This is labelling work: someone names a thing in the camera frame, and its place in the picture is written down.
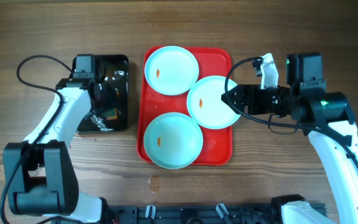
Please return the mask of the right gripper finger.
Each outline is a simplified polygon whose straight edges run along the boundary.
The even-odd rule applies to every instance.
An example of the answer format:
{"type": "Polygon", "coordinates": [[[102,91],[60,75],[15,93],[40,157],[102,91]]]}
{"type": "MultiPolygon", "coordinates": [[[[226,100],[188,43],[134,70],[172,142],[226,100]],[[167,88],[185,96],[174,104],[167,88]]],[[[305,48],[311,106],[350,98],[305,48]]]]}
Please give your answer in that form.
{"type": "Polygon", "coordinates": [[[222,95],[221,95],[222,99],[234,99],[235,98],[235,91],[234,90],[230,90],[230,91],[225,91],[222,95]]]}
{"type": "Polygon", "coordinates": [[[227,98],[226,96],[221,97],[222,102],[224,102],[230,109],[232,109],[232,101],[230,98],[227,98]]]}

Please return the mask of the light blue plate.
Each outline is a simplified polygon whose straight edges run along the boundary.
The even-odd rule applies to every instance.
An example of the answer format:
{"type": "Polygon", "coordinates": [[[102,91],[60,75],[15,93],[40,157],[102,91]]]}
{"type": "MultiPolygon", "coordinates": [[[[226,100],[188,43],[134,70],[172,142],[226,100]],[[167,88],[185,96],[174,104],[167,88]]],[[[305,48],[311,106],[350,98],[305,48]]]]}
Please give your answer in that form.
{"type": "Polygon", "coordinates": [[[212,75],[197,81],[190,89],[186,105],[189,115],[202,127],[223,129],[233,125],[240,115],[223,100],[224,76],[212,75]]]}
{"type": "Polygon", "coordinates": [[[201,154],[203,133],[191,117],[178,112],[164,113],[147,126],[143,145],[150,160],[165,169],[181,169],[201,154]]]}
{"type": "Polygon", "coordinates": [[[146,60],[144,77],[150,87],[163,95],[180,95],[197,81],[200,68],[195,56],[179,46],[157,49],[146,60]]]}

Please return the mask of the orange green sponge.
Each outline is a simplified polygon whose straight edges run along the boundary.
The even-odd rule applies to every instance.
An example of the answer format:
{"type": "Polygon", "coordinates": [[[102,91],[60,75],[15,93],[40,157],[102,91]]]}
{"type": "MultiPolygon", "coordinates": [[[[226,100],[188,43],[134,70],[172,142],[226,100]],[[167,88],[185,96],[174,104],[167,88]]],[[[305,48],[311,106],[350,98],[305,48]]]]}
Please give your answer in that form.
{"type": "Polygon", "coordinates": [[[115,120],[115,119],[118,119],[118,111],[117,109],[111,109],[111,110],[108,110],[107,112],[105,112],[105,115],[107,120],[115,120]]]}

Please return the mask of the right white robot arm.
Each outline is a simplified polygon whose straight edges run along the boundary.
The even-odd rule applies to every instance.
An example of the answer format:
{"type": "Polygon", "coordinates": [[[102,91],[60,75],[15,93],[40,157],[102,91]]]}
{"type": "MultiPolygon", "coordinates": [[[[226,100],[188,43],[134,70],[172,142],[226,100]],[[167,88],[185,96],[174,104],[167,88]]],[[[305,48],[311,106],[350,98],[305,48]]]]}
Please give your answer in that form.
{"type": "Polygon", "coordinates": [[[328,93],[321,54],[289,54],[287,86],[277,83],[271,54],[249,59],[259,85],[224,84],[222,101],[236,114],[268,127],[302,130],[318,153],[343,223],[358,223],[358,134],[347,97],[328,93]]]}

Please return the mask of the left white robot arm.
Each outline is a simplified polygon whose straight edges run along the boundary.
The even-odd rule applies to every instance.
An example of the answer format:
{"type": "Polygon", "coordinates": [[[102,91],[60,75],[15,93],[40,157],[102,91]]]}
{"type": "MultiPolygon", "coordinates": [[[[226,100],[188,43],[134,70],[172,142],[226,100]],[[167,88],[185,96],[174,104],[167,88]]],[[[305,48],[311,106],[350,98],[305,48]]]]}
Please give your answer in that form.
{"type": "Polygon", "coordinates": [[[22,141],[2,152],[5,207],[15,215],[45,216],[55,223],[111,223],[105,199],[79,190],[68,147],[81,120],[91,109],[90,85],[97,74],[94,55],[77,55],[70,76],[59,81],[55,99],[39,125],[22,141]]]}

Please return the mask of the black water basin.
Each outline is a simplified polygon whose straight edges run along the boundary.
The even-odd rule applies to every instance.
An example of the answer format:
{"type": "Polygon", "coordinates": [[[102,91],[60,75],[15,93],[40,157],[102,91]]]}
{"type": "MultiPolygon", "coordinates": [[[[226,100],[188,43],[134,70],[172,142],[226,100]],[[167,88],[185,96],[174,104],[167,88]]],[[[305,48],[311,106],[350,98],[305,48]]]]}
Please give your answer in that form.
{"type": "Polygon", "coordinates": [[[128,121],[128,81],[129,59],[123,54],[114,55],[77,55],[72,63],[73,77],[90,78],[88,89],[91,109],[82,119],[77,132],[123,131],[128,121]],[[91,84],[100,83],[101,101],[91,98],[91,84]],[[117,109],[118,119],[107,120],[105,112],[117,109]]]}

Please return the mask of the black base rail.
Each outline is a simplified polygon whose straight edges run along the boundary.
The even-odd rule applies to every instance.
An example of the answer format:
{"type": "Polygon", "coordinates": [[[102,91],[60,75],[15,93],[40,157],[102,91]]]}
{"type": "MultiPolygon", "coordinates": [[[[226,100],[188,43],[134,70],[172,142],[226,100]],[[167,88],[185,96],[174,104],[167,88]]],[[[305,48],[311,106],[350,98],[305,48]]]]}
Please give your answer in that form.
{"type": "Polygon", "coordinates": [[[332,223],[323,203],[309,203],[300,195],[273,198],[270,203],[245,203],[210,206],[146,207],[108,206],[98,216],[84,218],[83,223],[332,223]]]}

